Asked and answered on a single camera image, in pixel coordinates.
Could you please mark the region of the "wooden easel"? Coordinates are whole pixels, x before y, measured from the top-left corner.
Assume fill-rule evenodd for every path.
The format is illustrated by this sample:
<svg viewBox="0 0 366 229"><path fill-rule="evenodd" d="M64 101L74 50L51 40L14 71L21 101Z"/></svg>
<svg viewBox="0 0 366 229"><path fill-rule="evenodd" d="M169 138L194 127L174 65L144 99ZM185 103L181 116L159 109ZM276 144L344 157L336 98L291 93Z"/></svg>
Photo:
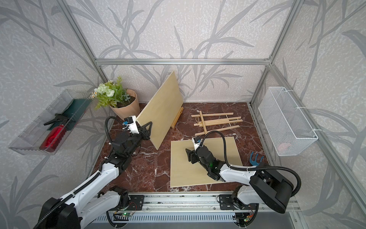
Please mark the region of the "wooden easel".
<svg viewBox="0 0 366 229"><path fill-rule="evenodd" d="M233 112L203 114L202 111L199 111L198 114L192 114L191 117L199 118L199 121L196 121L194 126L203 129L203 132L195 133L195 136L206 135L209 132L207 128L213 126L227 125L217 129L217 131L236 129L240 127L238 124L244 121L241 116L234 116Z"/></svg>
<svg viewBox="0 0 366 229"><path fill-rule="evenodd" d="M177 121L178 121L178 119L180 118L180 116L181 116L181 114L182 114L182 112L183 112L183 107L181 107L180 109L179 109L179 111L178 111L178 113L177 113L177 115L175 116L175 118L174 118L174 120L173 120L173 122L172 122L172 124L171 124L171 128L172 129L175 129L175 126L176 126L176 124L177 124Z"/></svg>

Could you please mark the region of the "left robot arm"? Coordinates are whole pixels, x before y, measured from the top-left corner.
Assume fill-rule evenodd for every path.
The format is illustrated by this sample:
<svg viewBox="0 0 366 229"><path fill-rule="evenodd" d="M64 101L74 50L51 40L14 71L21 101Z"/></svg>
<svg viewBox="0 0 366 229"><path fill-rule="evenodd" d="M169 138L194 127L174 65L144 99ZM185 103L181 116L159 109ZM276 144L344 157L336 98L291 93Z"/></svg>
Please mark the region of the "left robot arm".
<svg viewBox="0 0 366 229"><path fill-rule="evenodd" d="M97 194L128 168L136 149L143 141L150 139L153 123L139 126L136 116L127 117L118 121L124 127L122 133L111 138L108 130L110 119L112 116L107 117L104 123L112 147L109 156L78 187L58 199L48 199L42 206L36 229L83 229L102 213L130 205L126 189L114 186L100 197Z"/></svg>

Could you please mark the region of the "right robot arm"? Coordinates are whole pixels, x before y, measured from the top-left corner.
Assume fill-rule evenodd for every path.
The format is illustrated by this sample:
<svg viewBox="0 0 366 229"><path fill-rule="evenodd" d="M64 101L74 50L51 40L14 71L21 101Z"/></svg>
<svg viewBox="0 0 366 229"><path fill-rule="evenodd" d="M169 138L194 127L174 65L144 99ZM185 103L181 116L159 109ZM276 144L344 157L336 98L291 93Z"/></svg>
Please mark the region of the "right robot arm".
<svg viewBox="0 0 366 229"><path fill-rule="evenodd" d="M228 161L224 135L217 130L209 132L213 133L222 138L224 160L217 159L204 145L205 138L196 136L192 139L194 149L186 149L188 161L199 163L207 171L208 177L215 181L240 183L231 195L237 209L252 204L266 204L277 213L285 213L290 198L301 189L300 176L290 168L271 166L264 162L251 167L232 165Z"/></svg>

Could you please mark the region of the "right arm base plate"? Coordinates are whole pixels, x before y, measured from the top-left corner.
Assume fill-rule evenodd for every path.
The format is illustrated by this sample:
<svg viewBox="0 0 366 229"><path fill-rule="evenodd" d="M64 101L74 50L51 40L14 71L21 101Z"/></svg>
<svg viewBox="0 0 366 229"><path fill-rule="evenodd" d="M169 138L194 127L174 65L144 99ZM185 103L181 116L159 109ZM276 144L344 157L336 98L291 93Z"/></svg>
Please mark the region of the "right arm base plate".
<svg viewBox="0 0 366 229"><path fill-rule="evenodd" d="M245 208L244 204L237 198L232 198L232 195L221 194L216 198L220 205L220 210L242 210Z"/></svg>

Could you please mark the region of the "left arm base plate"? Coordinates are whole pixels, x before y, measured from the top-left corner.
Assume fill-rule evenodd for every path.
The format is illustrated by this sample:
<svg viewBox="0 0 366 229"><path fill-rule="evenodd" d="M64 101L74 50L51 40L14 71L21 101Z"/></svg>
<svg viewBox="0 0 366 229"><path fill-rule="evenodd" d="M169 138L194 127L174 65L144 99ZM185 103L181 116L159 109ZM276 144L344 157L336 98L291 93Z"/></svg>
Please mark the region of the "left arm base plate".
<svg viewBox="0 0 366 229"><path fill-rule="evenodd" d="M144 205L144 195L129 195L128 202L124 203L124 198L120 206L115 207L113 210L117 211L141 211Z"/></svg>

